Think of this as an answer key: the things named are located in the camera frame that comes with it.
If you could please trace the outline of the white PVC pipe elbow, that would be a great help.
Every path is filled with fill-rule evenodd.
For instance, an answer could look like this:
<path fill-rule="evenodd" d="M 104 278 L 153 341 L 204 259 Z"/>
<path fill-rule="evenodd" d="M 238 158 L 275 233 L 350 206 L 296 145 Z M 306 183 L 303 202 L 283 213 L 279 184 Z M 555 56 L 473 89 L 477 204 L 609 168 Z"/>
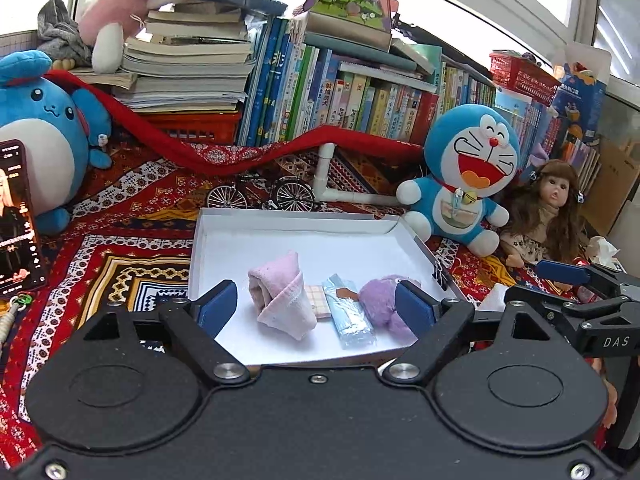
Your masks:
<path fill-rule="evenodd" d="M 319 203 L 396 207 L 399 202 L 386 169 L 370 156 L 322 144 L 312 180 L 314 198 Z"/>

